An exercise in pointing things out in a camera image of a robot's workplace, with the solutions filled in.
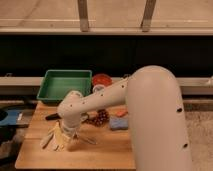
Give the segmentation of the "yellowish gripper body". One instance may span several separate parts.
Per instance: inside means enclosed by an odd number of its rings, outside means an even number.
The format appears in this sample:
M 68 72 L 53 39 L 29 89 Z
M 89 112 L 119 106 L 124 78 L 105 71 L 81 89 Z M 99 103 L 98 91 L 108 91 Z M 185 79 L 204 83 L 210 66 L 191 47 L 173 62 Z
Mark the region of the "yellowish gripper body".
M 58 136 L 57 143 L 60 149 L 74 147 L 78 141 L 76 134 L 69 137 L 68 135 L 63 133 L 61 130 L 58 131 L 57 136 Z

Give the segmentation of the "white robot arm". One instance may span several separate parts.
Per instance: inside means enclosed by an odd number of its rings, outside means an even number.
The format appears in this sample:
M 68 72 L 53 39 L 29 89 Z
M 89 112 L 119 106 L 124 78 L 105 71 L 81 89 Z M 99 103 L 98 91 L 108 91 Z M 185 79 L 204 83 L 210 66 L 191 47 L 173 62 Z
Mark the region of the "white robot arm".
M 164 67 L 142 67 L 86 97 L 68 95 L 57 112 L 70 130 L 82 113 L 122 104 L 129 114 L 136 171 L 193 171 L 180 86 Z

